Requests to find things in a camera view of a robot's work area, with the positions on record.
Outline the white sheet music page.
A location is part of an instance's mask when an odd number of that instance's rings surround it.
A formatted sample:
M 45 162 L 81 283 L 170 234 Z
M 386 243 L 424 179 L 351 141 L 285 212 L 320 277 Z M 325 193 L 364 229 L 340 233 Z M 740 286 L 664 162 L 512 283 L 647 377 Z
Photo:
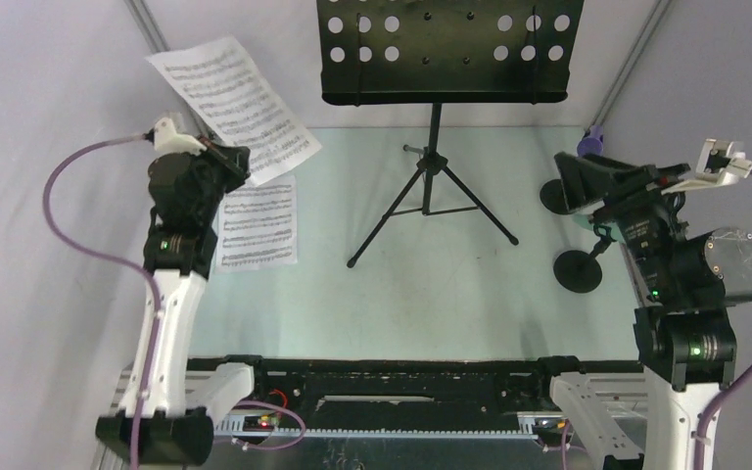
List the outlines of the white sheet music page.
M 217 216 L 217 273 L 258 270 L 298 260 L 297 180 L 284 175 L 224 197 Z
M 232 36 L 147 58 L 219 140 L 247 147 L 249 184 L 263 185 L 322 146 Z

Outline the black music stand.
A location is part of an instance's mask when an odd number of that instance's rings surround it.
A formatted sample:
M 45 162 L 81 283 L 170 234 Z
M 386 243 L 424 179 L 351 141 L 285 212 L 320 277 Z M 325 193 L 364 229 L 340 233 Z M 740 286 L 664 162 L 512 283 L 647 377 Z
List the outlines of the black music stand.
M 413 182 L 431 215 L 446 104 L 566 100 L 581 1 L 320 1 L 322 100 L 332 106 L 428 104 Z

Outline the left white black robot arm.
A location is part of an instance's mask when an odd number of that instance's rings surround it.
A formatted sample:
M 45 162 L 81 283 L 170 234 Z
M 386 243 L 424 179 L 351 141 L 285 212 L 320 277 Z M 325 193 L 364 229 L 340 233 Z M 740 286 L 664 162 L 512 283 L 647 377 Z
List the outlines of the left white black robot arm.
M 212 224 L 249 169 L 248 148 L 212 143 L 161 155 L 148 168 L 153 206 L 141 266 L 143 329 L 117 410 L 99 417 L 95 428 L 97 439 L 132 469 L 205 463 L 215 425 L 239 402 L 254 408 L 269 398 L 269 380 L 244 363 L 217 367 L 193 393 L 186 386 L 195 316 L 217 242 Z

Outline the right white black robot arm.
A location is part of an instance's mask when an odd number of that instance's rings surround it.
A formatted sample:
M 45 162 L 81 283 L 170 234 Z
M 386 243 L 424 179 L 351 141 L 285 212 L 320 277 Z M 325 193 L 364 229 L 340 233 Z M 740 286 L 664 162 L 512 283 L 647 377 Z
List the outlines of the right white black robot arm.
M 554 158 L 564 206 L 593 206 L 598 243 L 554 262 L 568 290 L 596 286 L 598 255 L 615 243 L 629 254 L 646 297 L 634 312 L 634 337 L 647 388 L 646 441 L 637 446 L 588 394 L 580 371 L 547 371 L 530 394 L 560 407 L 598 469 L 708 469 L 722 401 L 735 389 L 733 306 L 752 303 L 752 233 L 721 227 L 694 237 L 679 217 L 688 193 L 730 186 L 752 165 L 730 148 L 708 148 L 699 169 L 631 165 L 597 155 Z

